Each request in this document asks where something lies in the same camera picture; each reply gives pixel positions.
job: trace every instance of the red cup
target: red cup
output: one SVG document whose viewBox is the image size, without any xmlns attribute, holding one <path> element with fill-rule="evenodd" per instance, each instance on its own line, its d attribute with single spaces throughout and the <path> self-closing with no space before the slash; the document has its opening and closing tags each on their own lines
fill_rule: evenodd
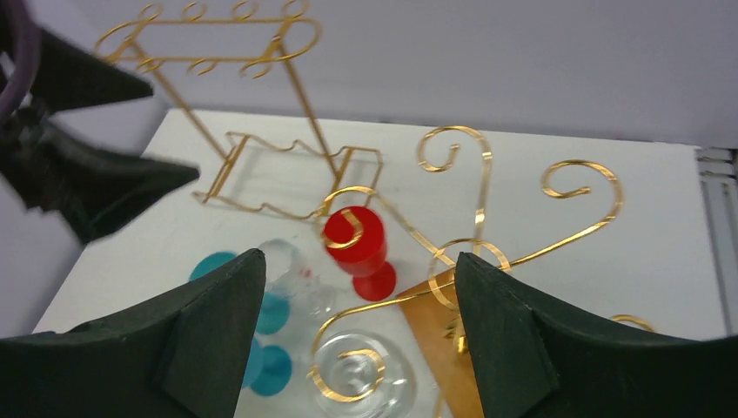
<svg viewBox="0 0 738 418">
<path fill-rule="evenodd" d="M 386 261 L 387 241 L 385 228 L 379 215 L 363 206 L 349 206 L 328 218 L 323 234 L 336 243 L 349 242 L 354 226 L 342 214 L 349 210 L 363 226 L 363 232 L 352 246 L 325 250 L 341 270 L 353 276 L 353 289 L 365 300 L 378 301 L 388 297 L 397 285 L 397 274 Z"/>
</svg>

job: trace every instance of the orange surface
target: orange surface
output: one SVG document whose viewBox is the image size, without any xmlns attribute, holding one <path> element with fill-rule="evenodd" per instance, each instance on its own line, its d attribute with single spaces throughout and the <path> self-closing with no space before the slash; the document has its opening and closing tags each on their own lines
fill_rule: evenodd
<svg viewBox="0 0 738 418">
<path fill-rule="evenodd" d="M 445 273 L 439 274 L 439 285 L 447 281 Z M 407 289 L 399 296 L 428 289 L 423 282 Z M 484 416 L 474 379 L 469 354 L 458 355 L 453 340 L 444 338 L 446 326 L 454 317 L 453 312 L 441 305 L 432 295 L 399 304 L 410 323 L 420 351 L 426 358 L 439 387 L 445 391 L 446 403 L 454 418 L 480 418 Z"/>
</svg>

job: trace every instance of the red base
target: red base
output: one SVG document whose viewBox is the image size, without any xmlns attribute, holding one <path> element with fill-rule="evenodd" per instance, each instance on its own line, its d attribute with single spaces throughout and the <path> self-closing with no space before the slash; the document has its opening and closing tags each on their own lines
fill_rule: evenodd
<svg viewBox="0 0 738 418">
<path fill-rule="evenodd" d="M 397 274 L 390 263 L 385 263 L 379 270 L 366 277 L 354 277 L 353 290 L 364 300 L 378 302 L 386 299 L 394 292 L 397 285 Z"/>
</svg>

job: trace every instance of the gold wire rack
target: gold wire rack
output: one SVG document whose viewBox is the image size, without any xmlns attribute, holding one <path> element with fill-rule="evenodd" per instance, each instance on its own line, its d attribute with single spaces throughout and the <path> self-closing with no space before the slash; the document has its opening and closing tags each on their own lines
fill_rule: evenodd
<svg viewBox="0 0 738 418">
<path fill-rule="evenodd" d="M 349 396 L 346 394 L 338 393 L 332 388 L 328 387 L 328 385 L 323 380 L 323 377 L 320 375 L 318 365 L 314 364 L 314 356 L 319 349 L 320 342 L 322 340 L 323 335 L 325 334 L 327 329 L 337 320 L 341 318 L 345 318 L 346 316 L 353 315 L 353 314 L 359 314 L 359 313 L 368 312 L 374 309 L 379 309 L 382 307 L 390 307 L 393 305 L 398 305 L 403 302 L 407 302 L 409 300 L 415 300 L 417 298 L 421 298 L 421 297 L 431 294 L 435 297 L 435 299 L 442 306 L 454 312 L 454 319 L 451 322 L 451 324 L 449 324 L 446 330 L 440 330 L 440 331 L 443 331 L 445 334 L 447 334 L 450 338 L 453 338 L 453 345 L 450 347 L 450 351 L 449 351 L 450 356 L 448 358 L 448 361 L 454 361 L 454 356 L 468 355 L 468 347 L 466 344 L 466 334 L 464 331 L 464 326 L 463 326 L 463 323 L 461 321 L 461 317 L 459 314 L 459 308 L 444 293 L 444 290 L 453 290 L 454 288 L 453 272 L 455 270 L 456 265 L 453 262 L 453 260 L 451 260 L 448 256 L 446 256 L 446 250 L 449 247 L 455 246 L 461 243 L 470 243 L 473 246 L 473 252 L 477 255 L 480 254 L 481 248 L 485 248 L 487 251 L 492 253 L 492 255 L 494 255 L 495 258 L 497 258 L 497 260 L 500 263 L 500 268 L 503 271 L 510 272 L 514 266 L 519 266 L 521 264 L 527 263 L 528 261 L 538 259 L 539 257 L 542 257 L 550 252 L 553 252 L 559 248 L 562 248 L 563 246 L 567 244 L 571 244 L 572 242 L 578 239 L 582 239 L 592 233 L 599 231 L 602 227 L 608 225 L 610 222 L 615 220 L 618 213 L 621 211 L 621 208 L 623 207 L 624 197 L 623 197 L 621 182 L 618 180 L 615 174 L 611 172 L 609 169 L 607 169 L 604 165 L 595 163 L 593 161 L 587 161 L 584 159 L 569 159 L 569 160 L 554 163 L 550 165 L 543 172 L 543 175 L 541 176 L 541 179 L 540 179 L 541 190 L 547 196 L 555 198 L 555 199 L 570 199 L 570 198 L 574 198 L 577 196 L 589 194 L 592 191 L 592 189 L 589 186 L 583 186 L 583 187 L 580 187 L 580 188 L 577 188 L 577 189 L 574 189 L 568 192 L 558 192 L 550 186 L 549 181 L 550 181 L 551 176 L 555 172 L 557 172 L 559 169 L 564 168 L 564 167 L 573 166 L 573 165 L 579 165 L 579 166 L 584 166 L 592 170 L 595 170 L 599 174 L 604 176 L 605 179 L 607 179 L 608 183 L 613 188 L 614 202 L 612 206 L 610 207 L 609 212 L 602 219 L 595 222 L 591 226 L 587 226 L 586 228 L 583 228 L 577 233 L 574 233 L 564 239 L 554 242 L 553 244 L 544 246 L 538 251 L 535 251 L 533 253 L 530 253 L 528 255 L 519 257 L 518 259 L 511 261 L 497 246 L 481 238 L 482 233 L 484 231 L 484 223 L 486 220 L 486 201 L 487 201 L 487 193 L 488 193 L 488 188 L 489 188 L 489 180 L 492 174 L 492 162 L 493 162 L 492 148 L 490 147 L 486 138 L 481 134 L 481 132 L 476 131 L 466 126 L 443 126 L 443 127 L 440 127 L 440 128 L 437 128 L 437 129 L 434 129 L 428 132 L 425 135 L 425 137 L 423 137 L 420 140 L 418 144 L 417 159 L 418 159 L 419 166 L 427 172 L 444 172 L 453 167 L 456 154 L 458 153 L 460 149 L 460 145 L 458 144 L 451 146 L 451 148 L 449 149 L 446 162 L 443 165 L 438 165 L 438 166 L 433 165 L 429 163 L 425 157 L 425 149 L 426 149 L 426 144 L 428 143 L 428 141 L 444 131 L 464 132 L 465 134 L 473 138 L 480 145 L 481 150 L 482 150 L 482 153 L 481 153 L 482 173 L 481 173 L 481 180 L 480 180 L 480 192 L 479 192 L 477 209 L 474 214 L 474 227 L 473 227 L 472 238 L 452 239 L 446 242 L 442 246 L 436 246 L 428 238 L 426 238 L 426 236 L 423 233 L 421 233 L 418 230 L 418 228 L 413 226 L 410 223 L 410 221 L 405 216 L 403 216 L 391 202 L 389 202 L 386 198 L 382 197 L 376 190 L 372 189 L 371 187 L 366 187 L 366 186 L 360 186 L 360 185 L 349 186 L 349 187 L 345 187 L 340 190 L 337 190 L 335 192 L 332 192 L 323 200 L 323 203 L 316 211 L 314 222 L 317 227 L 319 225 L 319 219 L 322 219 L 330 215 L 331 203 L 339 195 L 344 194 L 344 193 L 349 193 L 349 192 L 358 192 L 358 193 L 363 193 L 369 197 L 374 197 L 375 201 L 379 202 L 379 204 L 382 206 L 385 212 L 387 212 L 391 218 L 393 218 L 411 237 L 413 237 L 421 246 L 423 246 L 433 256 L 431 258 L 430 265 L 428 267 L 427 276 L 426 276 L 428 286 L 429 286 L 428 290 L 408 294 L 406 296 L 398 297 L 398 298 L 391 299 L 391 300 L 384 300 L 381 302 L 375 302 L 375 303 L 367 304 L 367 305 L 360 306 L 360 307 L 353 307 L 353 308 L 346 309 L 344 311 L 338 312 L 335 315 L 333 315 L 333 317 L 328 319 L 320 327 L 312 343 L 313 364 L 311 365 L 310 372 L 308 373 L 308 377 L 312 379 L 313 383 L 315 384 L 315 386 L 318 388 L 318 390 L 324 397 L 329 398 L 333 401 L 355 402 L 355 401 L 360 401 L 366 398 L 379 386 L 379 384 L 384 379 L 383 371 L 385 369 L 385 364 L 382 361 L 381 356 L 377 353 L 374 353 L 372 350 L 365 349 L 365 350 L 359 350 L 359 351 L 350 352 L 350 353 L 342 353 L 340 354 L 342 356 L 356 354 L 356 355 L 365 355 L 369 359 L 371 359 L 375 363 L 376 368 L 377 368 L 376 380 L 364 392 L 358 395 L 354 395 L 354 396 Z M 360 239 L 361 234 L 363 233 L 362 225 L 354 216 L 351 215 L 350 210 L 344 209 L 340 213 L 342 216 L 346 217 L 346 219 L 350 222 L 352 226 L 354 226 L 355 234 L 352 237 L 351 241 L 346 242 L 346 243 L 333 242 L 329 240 L 325 235 L 321 234 L 320 238 L 322 239 L 323 244 L 326 246 L 347 248 L 349 246 L 352 246 L 355 242 L 357 242 Z M 435 266 L 438 260 L 446 264 L 446 266 L 449 268 L 449 273 L 451 277 L 451 279 L 448 282 L 442 285 L 439 285 L 437 281 L 437 276 L 435 274 Z M 651 324 L 649 324 L 647 321 L 637 316 L 634 316 L 634 315 L 617 314 L 617 315 L 612 316 L 610 319 L 618 321 L 618 322 L 633 323 L 636 326 L 641 327 L 647 331 L 654 332 L 654 327 L 651 326 Z M 437 401 L 435 403 L 434 410 L 433 410 L 433 416 L 435 417 L 441 417 L 442 405 L 443 405 L 443 400 L 445 396 L 444 393 L 445 393 L 445 389 L 443 387 L 440 387 L 439 395 L 438 395 L 438 398 L 437 398 Z"/>
<path fill-rule="evenodd" d="M 141 71 L 142 73 L 150 73 L 175 105 L 182 109 L 185 116 L 190 120 L 195 129 L 197 129 L 197 131 L 202 135 L 203 139 L 208 143 L 213 151 L 215 151 L 223 160 L 218 171 L 218 175 L 212 182 L 208 191 L 193 193 L 193 197 L 202 204 L 207 204 L 211 200 L 216 200 L 244 212 L 258 213 L 263 212 L 264 209 L 268 209 L 289 219 L 300 220 L 309 219 L 315 214 L 314 212 L 309 212 L 307 214 L 295 213 L 288 209 L 275 206 L 269 202 L 263 202 L 257 206 L 247 205 L 246 203 L 239 202 L 222 194 L 223 186 L 230 177 L 233 167 L 236 165 L 239 157 L 243 154 L 246 145 L 250 143 L 262 145 L 266 149 L 275 152 L 290 152 L 295 149 L 302 149 L 313 156 L 322 158 L 332 175 L 332 184 L 329 192 L 335 192 L 339 189 L 346 174 L 346 170 L 349 167 L 352 158 L 357 153 L 363 152 L 371 154 L 376 161 L 376 170 L 372 177 L 370 187 L 372 189 L 376 188 L 379 176 L 382 172 L 382 167 L 384 166 L 384 161 L 382 160 L 382 155 L 379 150 L 362 146 L 345 145 L 337 152 L 331 152 L 331 148 L 325 140 L 325 135 L 320 128 L 320 123 L 315 116 L 315 111 L 307 97 L 305 87 L 300 81 L 298 72 L 292 63 L 292 60 L 295 57 L 298 57 L 310 50 L 319 41 L 322 34 L 320 23 L 312 18 L 304 16 L 308 8 L 308 0 L 289 0 L 282 6 L 280 16 L 257 17 L 258 3 L 244 0 L 235 3 L 231 7 L 231 13 L 228 18 L 210 18 L 206 17 L 208 12 L 208 6 L 206 4 L 192 2 L 187 4 L 181 10 L 180 18 L 172 19 L 163 18 L 161 15 L 164 11 L 164 6 L 153 3 L 141 9 L 138 13 L 137 19 L 120 24 L 111 30 L 108 30 L 96 42 L 95 51 L 99 54 L 101 46 L 112 35 L 123 30 L 128 30 L 129 32 L 125 35 L 120 45 L 111 54 L 103 55 L 102 58 L 111 63 L 134 63 L 137 65 L 136 69 L 138 71 Z M 285 45 L 285 37 L 290 28 L 296 24 L 310 26 L 313 29 L 313 36 L 308 40 L 305 46 L 290 52 L 287 50 Z M 263 52 L 254 57 L 152 56 L 146 52 L 138 41 L 138 37 L 142 32 L 144 32 L 146 28 L 152 26 L 192 27 L 200 25 L 221 27 L 225 25 L 272 25 L 276 30 L 274 32 L 274 36 L 264 48 Z M 229 131 L 225 134 L 227 142 L 226 148 L 215 139 L 215 136 L 211 133 L 205 123 L 203 123 L 197 113 L 187 104 L 187 101 L 178 92 L 169 78 L 161 71 L 161 67 L 164 64 L 187 64 L 187 73 L 202 76 L 214 70 L 220 64 L 239 64 L 240 67 L 238 69 L 238 74 L 240 77 L 246 76 L 246 72 L 251 68 L 260 67 L 260 71 L 256 72 L 252 76 L 252 78 L 260 78 L 272 70 L 274 63 L 281 63 L 284 66 L 285 72 L 287 73 L 292 88 L 297 96 L 299 106 L 309 122 L 312 134 L 318 142 L 319 149 L 308 145 L 305 141 L 300 139 L 293 140 L 289 146 L 278 146 L 260 138 L 257 135 L 236 131 Z M 367 197 L 365 204 L 369 205 L 370 201 L 371 196 Z"/>
</svg>

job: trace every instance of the white tabletop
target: white tabletop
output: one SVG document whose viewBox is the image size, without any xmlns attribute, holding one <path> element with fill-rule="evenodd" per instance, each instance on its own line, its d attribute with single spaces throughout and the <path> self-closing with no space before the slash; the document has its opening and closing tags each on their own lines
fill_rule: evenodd
<svg viewBox="0 0 738 418">
<path fill-rule="evenodd" d="M 198 114 L 217 138 L 223 138 L 226 131 L 246 131 L 280 145 L 289 145 L 295 138 L 312 139 L 302 118 L 217 111 Z M 383 152 L 386 166 L 378 190 L 436 246 L 473 234 L 481 157 L 480 148 L 469 137 L 452 132 L 429 143 L 428 159 L 436 165 L 445 161 L 451 143 L 462 144 L 462 149 L 454 168 L 428 173 L 418 167 L 415 148 L 431 128 L 338 120 L 321 124 L 334 150 L 341 145 L 362 145 Z M 569 200 L 544 195 L 540 175 L 552 163 L 571 158 L 596 161 L 619 177 L 625 192 L 625 205 L 615 222 L 516 267 L 515 277 L 602 316 L 638 315 L 664 334 L 694 339 L 725 334 L 692 147 L 483 133 L 494 154 L 484 238 L 510 259 L 594 223 L 612 204 L 607 181 L 581 167 L 560 170 L 552 186 L 566 191 L 590 185 L 591 194 Z M 64 332 L 80 322 L 112 314 L 185 283 L 192 268 L 210 253 L 240 252 L 276 237 L 303 249 L 323 281 L 343 290 L 338 308 L 362 303 L 352 293 L 348 275 L 322 251 L 308 224 L 202 206 L 191 197 L 194 190 L 207 190 L 219 160 L 181 111 L 168 113 L 146 154 L 199 164 L 201 179 L 162 199 L 114 237 L 88 246 L 39 321 L 37 332 Z M 359 155 L 361 159 L 366 163 L 352 163 L 343 186 L 368 184 L 374 167 L 369 156 Z M 329 191 L 330 180 L 319 158 L 250 145 L 224 193 L 255 206 L 267 200 L 310 212 Z M 361 198 L 351 196 L 341 203 Z M 420 283 L 430 254 L 406 236 L 380 206 L 373 207 L 386 223 L 388 257 L 399 276 L 397 291 Z M 455 249 L 459 250 L 468 251 L 468 247 Z M 371 329 L 400 345 L 421 382 L 412 416 L 430 416 L 433 378 L 398 307 L 347 318 L 333 328 Z M 302 362 L 314 330 L 291 321 L 279 333 L 264 338 L 262 344 L 295 347 L 291 355 L 298 369 L 287 389 L 273 398 L 242 391 L 236 416 L 306 416 Z"/>
</svg>

